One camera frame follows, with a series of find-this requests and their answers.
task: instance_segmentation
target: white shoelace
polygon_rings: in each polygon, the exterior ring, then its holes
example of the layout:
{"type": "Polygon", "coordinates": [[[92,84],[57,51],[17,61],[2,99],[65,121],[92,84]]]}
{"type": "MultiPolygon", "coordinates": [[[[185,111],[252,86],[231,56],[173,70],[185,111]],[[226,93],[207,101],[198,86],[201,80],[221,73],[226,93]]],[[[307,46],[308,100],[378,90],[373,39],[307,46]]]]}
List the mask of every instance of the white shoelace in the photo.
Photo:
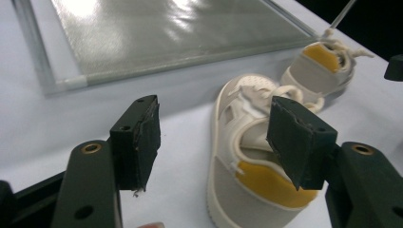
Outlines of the white shoelace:
{"type": "Polygon", "coordinates": [[[313,113],[318,113],[324,106],[324,99],[318,98],[316,103],[303,103],[303,94],[302,91],[294,85],[283,85],[279,86],[274,90],[267,88],[261,85],[253,86],[255,91],[264,90],[260,94],[261,98],[267,99],[269,101],[269,105],[271,105],[272,98],[274,96],[280,96],[285,98],[290,98],[308,108],[313,113]]]}
{"type": "Polygon", "coordinates": [[[334,30],[332,28],[327,28],[324,32],[324,35],[320,39],[320,42],[323,42],[326,46],[331,48],[334,52],[336,52],[339,55],[342,55],[343,52],[346,52],[351,58],[356,58],[359,56],[367,56],[367,57],[374,58],[374,56],[371,53],[369,53],[368,51],[366,51],[363,48],[351,50],[340,40],[331,38],[331,36],[333,34],[334,34],[334,30]]]}

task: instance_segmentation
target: screw hole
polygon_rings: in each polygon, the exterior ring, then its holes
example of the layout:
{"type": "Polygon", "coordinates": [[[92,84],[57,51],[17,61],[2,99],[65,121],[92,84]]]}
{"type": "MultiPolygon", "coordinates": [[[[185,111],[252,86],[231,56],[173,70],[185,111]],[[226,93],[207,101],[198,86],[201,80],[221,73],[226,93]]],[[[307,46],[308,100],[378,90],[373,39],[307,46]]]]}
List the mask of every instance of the screw hole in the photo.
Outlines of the screw hole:
{"type": "Polygon", "coordinates": [[[130,130],[130,126],[121,126],[121,130],[130,130]]]}
{"type": "Polygon", "coordinates": [[[403,208],[401,208],[401,207],[393,207],[392,210],[393,210],[394,213],[397,214],[399,217],[403,218],[403,208]]]}
{"type": "Polygon", "coordinates": [[[87,144],[84,147],[82,147],[81,152],[83,152],[84,154],[92,154],[92,153],[98,152],[101,148],[102,148],[102,146],[100,144],[91,143],[91,144],[87,144]]]}
{"type": "Polygon", "coordinates": [[[372,155],[374,153],[370,147],[360,144],[353,145],[353,150],[362,155],[372,155]]]}
{"type": "Polygon", "coordinates": [[[94,208],[90,205],[87,205],[78,209],[74,213],[74,217],[78,220],[86,219],[92,214],[92,212],[94,212],[94,208]]]}

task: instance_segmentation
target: sneaker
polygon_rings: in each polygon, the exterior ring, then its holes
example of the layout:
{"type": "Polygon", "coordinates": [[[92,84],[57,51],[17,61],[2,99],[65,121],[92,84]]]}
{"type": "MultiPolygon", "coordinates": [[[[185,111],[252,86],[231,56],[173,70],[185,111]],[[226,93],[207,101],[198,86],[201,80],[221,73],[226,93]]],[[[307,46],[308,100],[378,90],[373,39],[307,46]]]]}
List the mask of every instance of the sneaker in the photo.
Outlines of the sneaker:
{"type": "Polygon", "coordinates": [[[374,57],[363,49],[351,50],[341,41],[325,36],[303,49],[281,77],[282,85],[294,85],[302,90],[305,102],[344,89],[351,82],[358,56],[374,57]]]}
{"type": "MultiPolygon", "coordinates": [[[[317,195],[296,190],[266,141],[273,96],[303,100],[295,86],[257,74],[231,80],[217,99],[207,202],[220,228],[282,227],[317,195]]],[[[305,105],[317,112],[322,100],[305,105]]]]}

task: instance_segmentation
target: yellow sneaker panel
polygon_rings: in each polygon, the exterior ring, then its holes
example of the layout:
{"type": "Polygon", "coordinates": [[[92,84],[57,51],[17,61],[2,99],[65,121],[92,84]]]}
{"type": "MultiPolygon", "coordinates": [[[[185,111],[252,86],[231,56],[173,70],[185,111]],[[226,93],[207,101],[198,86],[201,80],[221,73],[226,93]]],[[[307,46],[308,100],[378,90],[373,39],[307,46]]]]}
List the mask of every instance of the yellow sneaker panel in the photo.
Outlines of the yellow sneaker panel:
{"type": "Polygon", "coordinates": [[[320,43],[307,46],[302,53],[318,64],[326,67],[331,72],[336,73],[340,70],[338,57],[328,48],[320,43]]]}
{"type": "Polygon", "coordinates": [[[296,190],[296,187],[275,170],[246,161],[239,163],[243,174],[236,177],[247,188],[264,199],[289,208],[306,206],[317,196],[317,190],[296,190]]]}

